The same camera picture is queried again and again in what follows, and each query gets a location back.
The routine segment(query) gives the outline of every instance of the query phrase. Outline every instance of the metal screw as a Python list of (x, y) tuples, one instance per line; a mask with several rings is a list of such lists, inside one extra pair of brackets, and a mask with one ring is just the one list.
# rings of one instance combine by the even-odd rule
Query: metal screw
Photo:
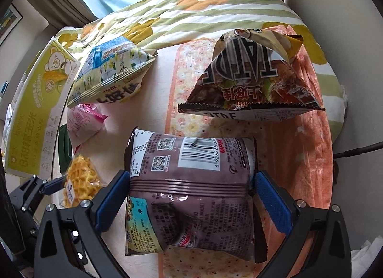
[(333, 210), (334, 212), (339, 212), (339, 211), (340, 211), (340, 207), (339, 207), (337, 204), (334, 204), (334, 205), (332, 206), (332, 210)]
[(302, 199), (299, 199), (296, 201), (296, 205), (299, 207), (299, 208), (304, 208), (306, 207), (306, 201), (302, 200)]
[(81, 201), (80, 205), (83, 207), (83, 208), (87, 208), (89, 207), (90, 205), (90, 201), (88, 199), (85, 199), (83, 201)]
[(54, 209), (54, 204), (53, 203), (50, 203), (49, 205), (47, 205), (46, 207), (45, 207), (45, 210), (46, 211), (52, 211)]

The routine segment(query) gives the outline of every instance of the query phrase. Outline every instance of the green striped fabric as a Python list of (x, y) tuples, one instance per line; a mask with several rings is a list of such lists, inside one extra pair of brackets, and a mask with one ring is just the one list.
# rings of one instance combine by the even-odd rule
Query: green striped fabric
[(200, 38), (218, 39), (235, 28), (276, 25), (291, 25), (303, 36), (317, 73), (334, 141), (344, 120), (338, 79), (313, 35), (281, 0), (144, 0), (82, 28), (63, 28), (56, 38), (83, 63), (95, 45), (122, 34), (151, 52)]

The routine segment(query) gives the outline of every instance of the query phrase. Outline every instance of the pink floral cloth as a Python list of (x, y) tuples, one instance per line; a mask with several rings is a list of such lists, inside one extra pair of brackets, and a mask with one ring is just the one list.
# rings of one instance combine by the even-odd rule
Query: pink floral cloth
[[(296, 34), (288, 26), (272, 27), (284, 34)], [(165, 133), (199, 137), (254, 137), (258, 167), (267, 170), (276, 183), (295, 199), (310, 206), (328, 208), (332, 192), (332, 145), (325, 112), (311, 111), (278, 123), (247, 122), (212, 118), (177, 111), (186, 101), (195, 83), (211, 62), (216, 40), (201, 39), (181, 45), (173, 70)], [(322, 105), (317, 77), (302, 47), (293, 63), (295, 71), (308, 84)], [(254, 197), (268, 243), (268, 260), (284, 239), (258, 197)], [(311, 239), (308, 239), (290, 275), (300, 270)], [(256, 277), (266, 263), (254, 264), (221, 252), (171, 247), (159, 255), (160, 278)]]

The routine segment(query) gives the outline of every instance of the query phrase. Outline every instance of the snack bag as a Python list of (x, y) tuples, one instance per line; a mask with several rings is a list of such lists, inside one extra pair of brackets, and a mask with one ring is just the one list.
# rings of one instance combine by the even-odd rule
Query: snack bag
[(5, 157), (5, 147), (6, 141), (8, 140), (9, 130), (11, 127), (11, 119), (13, 115), (12, 104), (8, 104), (8, 108), (6, 110), (4, 129), (3, 129), (3, 140), (1, 141), (1, 157)]
[(233, 30), (218, 40), (213, 60), (180, 113), (281, 121), (321, 108), (291, 66), (301, 36), (271, 30)]
[(109, 116), (103, 115), (96, 104), (80, 104), (68, 109), (67, 130), (74, 152), (95, 135)]
[(68, 108), (126, 100), (139, 91), (154, 59), (124, 36), (95, 46), (73, 83)]
[(81, 201), (92, 200), (104, 184), (89, 158), (81, 155), (74, 158), (66, 173), (64, 184), (65, 207), (76, 207)]
[(174, 245), (266, 260), (262, 223), (249, 195), (257, 166), (253, 139), (135, 129), (124, 159), (131, 173), (127, 255)]

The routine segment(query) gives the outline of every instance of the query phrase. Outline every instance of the bedsheet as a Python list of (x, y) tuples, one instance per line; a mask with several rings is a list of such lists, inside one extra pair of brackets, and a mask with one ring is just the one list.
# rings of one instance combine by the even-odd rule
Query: bedsheet
[(122, 34), (153, 51), (191, 40), (218, 39), (235, 28), (277, 25), (291, 25), (304, 38), (334, 141), (344, 120), (340, 84), (307, 26), (281, 0), (144, 0), (82, 28), (63, 28), (56, 38), (84, 63), (95, 45)]
[[(291, 27), (272, 29), (295, 34)], [(137, 95), (128, 102), (98, 105), (109, 117), (101, 131), (81, 146), (79, 153), (89, 157), (101, 179), (109, 183), (124, 167), (124, 150), (135, 126), (186, 136), (252, 136), (257, 143), (259, 169), (267, 170), (295, 199), (302, 198), (311, 206), (327, 208), (332, 191), (332, 148), (325, 112), (313, 110), (280, 123), (178, 113), (178, 103), (188, 97), (201, 72), (210, 63), (215, 41), (202, 39), (159, 49), (157, 59), (142, 81), (143, 89)], [(321, 103), (319, 84), (304, 46), (294, 63), (294, 69)], [(56, 160), (54, 177), (58, 176)], [(54, 203), (62, 204), (62, 198), (55, 194)], [(255, 197), (254, 201), (262, 217), (270, 259), (284, 235), (276, 230), (259, 199)], [(255, 278), (265, 266), (265, 263), (253, 264), (218, 252), (193, 252), (176, 247), (163, 254), (125, 256), (125, 208), (126, 202), (111, 229), (103, 234), (103, 239), (131, 278)], [(299, 271), (310, 243), (308, 240), (292, 275)]]

